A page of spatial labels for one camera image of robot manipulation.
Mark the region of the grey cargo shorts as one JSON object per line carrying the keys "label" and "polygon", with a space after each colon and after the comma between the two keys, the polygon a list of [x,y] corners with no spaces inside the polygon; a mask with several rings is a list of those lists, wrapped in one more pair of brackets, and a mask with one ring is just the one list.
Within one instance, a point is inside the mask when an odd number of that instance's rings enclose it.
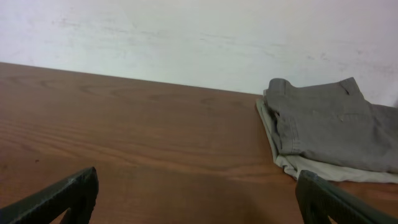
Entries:
{"label": "grey cargo shorts", "polygon": [[274,78],[264,102],[279,154],[397,172],[397,108],[368,102],[354,78],[301,88]]}

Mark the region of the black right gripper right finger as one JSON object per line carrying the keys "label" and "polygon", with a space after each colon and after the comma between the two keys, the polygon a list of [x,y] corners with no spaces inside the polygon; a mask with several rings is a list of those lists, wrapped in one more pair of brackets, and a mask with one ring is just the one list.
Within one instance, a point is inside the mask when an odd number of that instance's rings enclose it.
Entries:
{"label": "black right gripper right finger", "polygon": [[397,224],[397,219],[365,204],[316,173],[303,170],[297,179],[295,195],[303,221],[330,224]]}

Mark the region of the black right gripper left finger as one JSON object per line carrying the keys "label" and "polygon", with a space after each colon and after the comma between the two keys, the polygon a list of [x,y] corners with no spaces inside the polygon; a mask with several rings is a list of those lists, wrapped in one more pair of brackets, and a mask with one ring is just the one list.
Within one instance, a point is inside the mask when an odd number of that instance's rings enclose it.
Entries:
{"label": "black right gripper left finger", "polygon": [[1,209],[1,223],[89,223],[99,181],[94,167],[82,169],[47,188]]}

